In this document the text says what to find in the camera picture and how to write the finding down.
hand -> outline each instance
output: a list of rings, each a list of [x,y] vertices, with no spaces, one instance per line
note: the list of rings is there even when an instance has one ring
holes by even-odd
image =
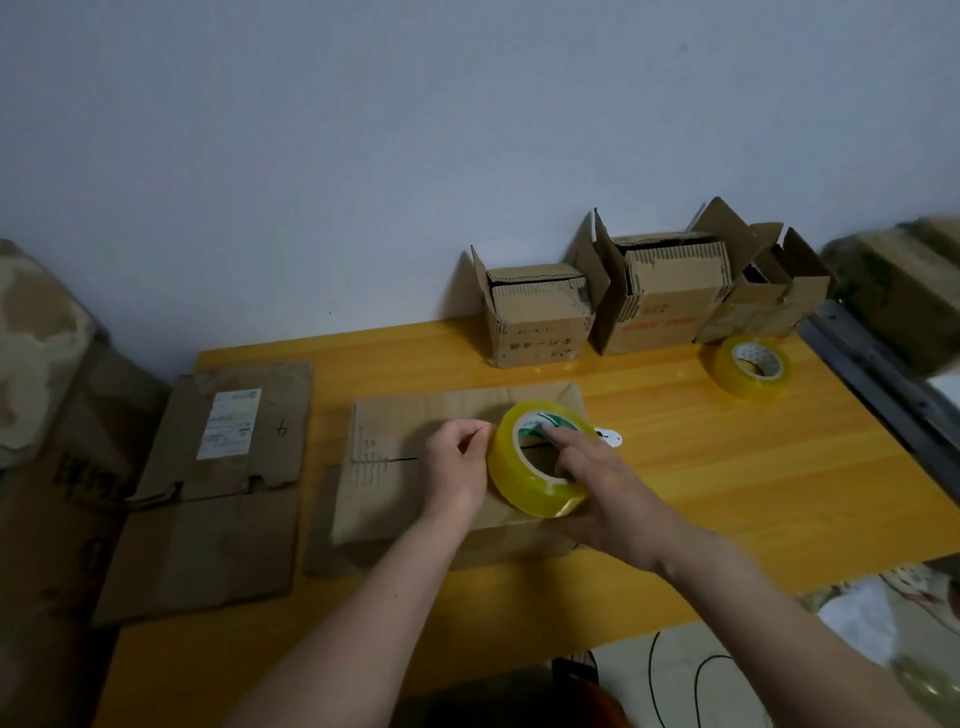
[[[664,576],[676,550],[706,534],[664,503],[607,443],[565,427],[543,432],[561,449],[560,466],[590,494],[586,513],[557,520],[574,541]]]
[[[487,493],[487,443],[493,425],[450,420],[426,441],[423,516],[452,521],[464,531]]]

barcode label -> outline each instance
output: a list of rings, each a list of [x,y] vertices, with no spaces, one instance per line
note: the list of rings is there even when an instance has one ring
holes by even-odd
[[[213,398],[210,416],[206,418],[204,438],[200,441],[198,460],[246,455],[250,451],[256,410],[262,389],[238,389],[218,392]]]

packing tape roll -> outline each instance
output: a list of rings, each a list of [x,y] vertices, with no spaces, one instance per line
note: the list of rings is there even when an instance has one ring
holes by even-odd
[[[569,427],[599,439],[581,415],[562,404],[525,401],[503,416],[493,435],[487,467],[496,489],[511,505],[531,516],[552,519],[580,505],[587,498],[587,489],[546,472],[556,449],[541,430],[545,425]]]
[[[731,336],[709,363],[710,376],[740,400],[770,401],[790,381],[790,359],[773,342],[756,336]]]

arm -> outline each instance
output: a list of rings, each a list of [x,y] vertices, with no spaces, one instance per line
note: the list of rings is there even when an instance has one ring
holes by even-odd
[[[257,685],[228,728],[386,726],[444,575],[487,490],[491,426],[454,420],[427,442],[423,514],[360,588]]]
[[[555,428],[560,464],[591,510],[574,540],[668,581],[730,651],[778,726],[930,726],[893,676],[781,592],[722,536],[685,521],[606,443]]]

wooden table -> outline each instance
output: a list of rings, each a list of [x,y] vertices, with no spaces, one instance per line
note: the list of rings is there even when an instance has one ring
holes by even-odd
[[[695,346],[497,370],[478,317],[204,352],[198,368],[309,359],[315,378],[300,534],[321,473],[343,455],[358,398],[573,379],[595,425],[694,522],[734,537],[784,589],[960,550],[960,510],[799,339],[794,380],[763,407],[733,400]],[[284,598],[122,630],[98,728],[212,726],[355,580],[300,575]],[[656,576],[578,549],[451,573],[404,686],[429,692],[695,619]]]

